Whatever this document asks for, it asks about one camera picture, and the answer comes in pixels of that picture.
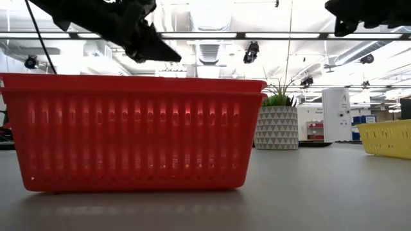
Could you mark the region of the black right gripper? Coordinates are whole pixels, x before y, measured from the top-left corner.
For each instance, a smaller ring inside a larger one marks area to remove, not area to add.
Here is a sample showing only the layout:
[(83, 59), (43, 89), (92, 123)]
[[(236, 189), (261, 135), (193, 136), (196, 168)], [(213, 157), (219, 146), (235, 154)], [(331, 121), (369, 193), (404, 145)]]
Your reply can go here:
[(354, 33), (361, 22), (365, 28), (411, 26), (411, 0), (328, 0), (324, 7), (336, 17), (336, 37)]

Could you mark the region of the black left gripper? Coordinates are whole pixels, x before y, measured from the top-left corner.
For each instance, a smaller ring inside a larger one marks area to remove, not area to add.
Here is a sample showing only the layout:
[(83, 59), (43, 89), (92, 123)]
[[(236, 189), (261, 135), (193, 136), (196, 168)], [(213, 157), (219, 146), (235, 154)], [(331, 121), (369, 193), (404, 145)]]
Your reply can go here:
[(146, 16), (155, 0), (96, 0), (99, 4), (98, 30), (105, 40), (127, 48), (127, 56), (137, 63), (147, 60), (180, 62), (182, 57), (157, 33)]

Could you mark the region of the yellow plastic slotted basket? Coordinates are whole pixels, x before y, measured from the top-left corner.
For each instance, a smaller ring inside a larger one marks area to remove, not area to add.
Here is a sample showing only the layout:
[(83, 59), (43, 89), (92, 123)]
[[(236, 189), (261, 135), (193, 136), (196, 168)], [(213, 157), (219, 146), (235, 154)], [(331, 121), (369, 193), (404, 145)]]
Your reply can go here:
[(358, 124), (365, 152), (411, 160), (411, 119)]

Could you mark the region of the shelf with red bins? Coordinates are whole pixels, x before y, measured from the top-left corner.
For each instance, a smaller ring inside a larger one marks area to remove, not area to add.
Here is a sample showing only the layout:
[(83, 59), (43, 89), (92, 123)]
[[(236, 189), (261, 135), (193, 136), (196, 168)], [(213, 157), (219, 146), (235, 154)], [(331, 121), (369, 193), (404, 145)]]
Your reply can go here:
[(323, 121), (308, 121), (306, 123), (307, 138), (309, 141), (324, 140), (324, 123)]

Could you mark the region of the blue storage bins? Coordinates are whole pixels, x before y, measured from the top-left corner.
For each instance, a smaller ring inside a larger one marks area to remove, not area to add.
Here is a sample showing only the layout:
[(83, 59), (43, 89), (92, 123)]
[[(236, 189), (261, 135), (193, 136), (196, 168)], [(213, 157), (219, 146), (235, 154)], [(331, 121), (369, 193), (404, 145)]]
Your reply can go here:
[(360, 141), (360, 132), (358, 129), (359, 124), (367, 124), (367, 123), (375, 123), (376, 116), (375, 115), (359, 115), (353, 117), (352, 122), (352, 136), (353, 141)]

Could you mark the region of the green succulent plant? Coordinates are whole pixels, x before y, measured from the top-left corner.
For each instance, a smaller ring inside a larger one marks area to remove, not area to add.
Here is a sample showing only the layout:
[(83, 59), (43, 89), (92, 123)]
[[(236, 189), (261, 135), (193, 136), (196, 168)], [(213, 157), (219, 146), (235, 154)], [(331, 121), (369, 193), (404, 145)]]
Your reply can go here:
[(296, 107), (297, 103), (294, 97), (290, 97), (290, 95), (286, 93), (294, 81), (295, 80), (291, 79), (288, 83), (281, 83), (281, 80), (278, 80), (277, 85), (268, 85), (266, 90), (272, 93), (272, 95), (263, 100), (262, 107)]

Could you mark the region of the grey triangle-patterned plant pot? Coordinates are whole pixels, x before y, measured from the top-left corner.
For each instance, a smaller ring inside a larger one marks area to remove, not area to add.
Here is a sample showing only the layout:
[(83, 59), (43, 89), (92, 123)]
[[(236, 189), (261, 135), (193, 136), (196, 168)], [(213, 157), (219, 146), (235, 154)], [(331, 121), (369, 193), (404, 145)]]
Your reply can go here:
[(299, 148), (297, 108), (291, 106), (261, 107), (254, 145), (259, 150), (297, 150)]

